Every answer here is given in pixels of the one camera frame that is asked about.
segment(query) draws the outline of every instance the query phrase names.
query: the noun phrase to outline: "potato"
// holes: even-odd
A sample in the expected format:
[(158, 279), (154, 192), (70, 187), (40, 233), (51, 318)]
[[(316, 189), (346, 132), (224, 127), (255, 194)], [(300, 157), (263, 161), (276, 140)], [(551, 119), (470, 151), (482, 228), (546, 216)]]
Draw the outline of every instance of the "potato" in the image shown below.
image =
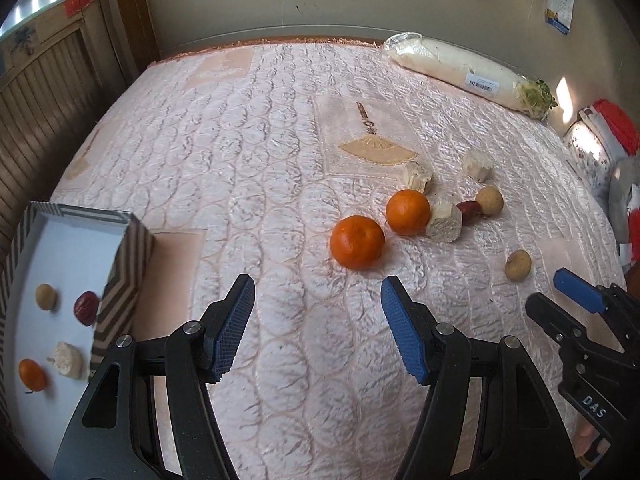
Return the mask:
[(504, 207), (504, 199), (502, 194), (495, 186), (483, 187), (476, 194), (476, 202), (482, 207), (482, 214), (486, 216), (495, 216)]
[(512, 282), (521, 282), (531, 272), (531, 256), (523, 249), (513, 251), (504, 264), (504, 273)]
[(36, 287), (36, 304), (42, 310), (51, 310), (56, 306), (58, 293), (49, 283), (41, 283)]

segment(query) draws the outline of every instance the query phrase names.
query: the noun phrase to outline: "white tray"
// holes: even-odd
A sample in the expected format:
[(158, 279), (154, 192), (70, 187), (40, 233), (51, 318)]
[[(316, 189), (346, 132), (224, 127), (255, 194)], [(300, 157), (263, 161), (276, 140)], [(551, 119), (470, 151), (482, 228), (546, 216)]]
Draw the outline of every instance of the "white tray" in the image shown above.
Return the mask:
[[(13, 281), (6, 301), (2, 356), (4, 395), (14, 434), (47, 475), (52, 473), (66, 427), (87, 386), (92, 353), (95, 361), (100, 317), (97, 326), (81, 324), (73, 313), (74, 303), (87, 290), (94, 291), (102, 300), (113, 295), (118, 260), (124, 259), (118, 251), (123, 248), (122, 256), (132, 255), (132, 251), (126, 250), (130, 244), (123, 243), (131, 229), (130, 217), (123, 214), (121, 221), (116, 222), (38, 210), (24, 237), (19, 261), (14, 262)], [(148, 234), (137, 220), (135, 222), (141, 228), (139, 231)], [(41, 283), (49, 283), (58, 292), (56, 306), (49, 312), (35, 303), (35, 289)], [(105, 304), (105, 301), (101, 303), (101, 311)], [(133, 304), (126, 312), (107, 320), (107, 324), (113, 322), (114, 325), (115, 333), (110, 334), (110, 340), (116, 333), (129, 329), (132, 310)], [(81, 352), (80, 379), (59, 375), (47, 361), (59, 341), (70, 343)], [(36, 361), (45, 371), (47, 387), (42, 392), (26, 393), (27, 388), (18, 376), (18, 364), (26, 358)]]

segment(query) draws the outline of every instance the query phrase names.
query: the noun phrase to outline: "white radish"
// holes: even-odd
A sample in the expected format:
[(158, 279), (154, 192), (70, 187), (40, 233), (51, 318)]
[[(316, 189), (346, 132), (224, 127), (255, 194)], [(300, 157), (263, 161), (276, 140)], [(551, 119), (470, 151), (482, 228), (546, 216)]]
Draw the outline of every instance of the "white radish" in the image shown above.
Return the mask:
[(499, 105), (543, 119), (557, 105), (548, 85), (465, 48), (402, 32), (385, 41), (383, 50), (396, 63), (484, 97)]

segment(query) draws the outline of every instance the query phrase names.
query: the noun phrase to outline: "mandarin orange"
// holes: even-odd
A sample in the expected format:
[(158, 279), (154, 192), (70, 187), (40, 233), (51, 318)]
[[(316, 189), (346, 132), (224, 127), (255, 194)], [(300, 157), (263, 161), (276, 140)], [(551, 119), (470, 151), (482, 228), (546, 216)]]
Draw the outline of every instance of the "mandarin orange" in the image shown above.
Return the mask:
[(400, 190), (386, 203), (386, 221), (399, 235), (417, 235), (430, 219), (429, 200), (414, 189)]
[(40, 365), (33, 359), (23, 359), (18, 364), (18, 375), (24, 385), (32, 392), (44, 390), (47, 386), (47, 377)]
[(372, 267), (382, 255), (385, 234), (375, 220), (354, 215), (340, 220), (331, 232), (332, 256), (347, 269)]

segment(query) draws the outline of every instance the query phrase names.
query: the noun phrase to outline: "wall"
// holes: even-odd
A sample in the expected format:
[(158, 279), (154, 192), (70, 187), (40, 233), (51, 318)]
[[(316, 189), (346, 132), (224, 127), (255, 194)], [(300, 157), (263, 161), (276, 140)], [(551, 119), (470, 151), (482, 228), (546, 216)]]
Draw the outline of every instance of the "wall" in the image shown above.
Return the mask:
[[(553, 89), (564, 76), (575, 110), (605, 97), (640, 124), (640, 46), (612, 0), (575, 0), (567, 37), (544, 22), (546, 0), (148, 0), (148, 4), (163, 56), (258, 36), (385, 38), (393, 31), (414, 30), (499, 59), (541, 77)], [(561, 112), (552, 116), (551, 123), (559, 132), (566, 130)]]

